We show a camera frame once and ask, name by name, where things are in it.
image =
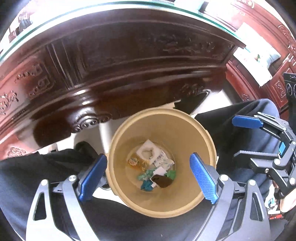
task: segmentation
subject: blue pad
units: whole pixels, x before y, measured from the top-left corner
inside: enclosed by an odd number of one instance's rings
[[[190,168],[193,175],[195,176],[205,199],[210,200],[211,203],[214,204],[218,199],[216,184],[205,166],[207,165],[204,164],[196,153],[193,153],[190,156]]]
[[[263,122],[256,117],[236,115],[232,119],[232,124],[237,127],[244,127],[250,129],[258,129],[263,127]]]
[[[100,155],[97,162],[92,167],[86,178],[81,184],[81,191],[79,195],[79,200],[81,202],[90,200],[96,187],[101,180],[103,174],[107,168],[107,157],[105,155]]]

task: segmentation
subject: metal bolt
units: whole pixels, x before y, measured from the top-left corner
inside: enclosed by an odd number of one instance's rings
[[[294,185],[295,184],[295,178],[293,178],[293,177],[290,178],[290,184],[291,185]]]
[[[48,181],[46,179],[44,179],[41,181],[41,186],[45,186],[45,185],[47,185],[47,183],[48,183]]]
[[[251,186],[255,186],[255,185],[256,185],[256,181],[253,180],[253,179],[251,179],[251,180],[249,180],[249,184],[250,184]]]
[[[225,175],[225,174],[222,174],[222,175],[220,176],[220,179],[221,179],[222,181],[226,182],[226,181],[228,180],[228,176]]]
[[[278,158],[274,159],[274,164],[276,164],[277,166],[281,164],[281,160]]]
[[[71,175],[71,176],[69,176],[68,180],[69,180],[70,182],[74,182],[74,181],[76,180],[76,178],[77,178],[77,176],[75,176],[75,175]]]

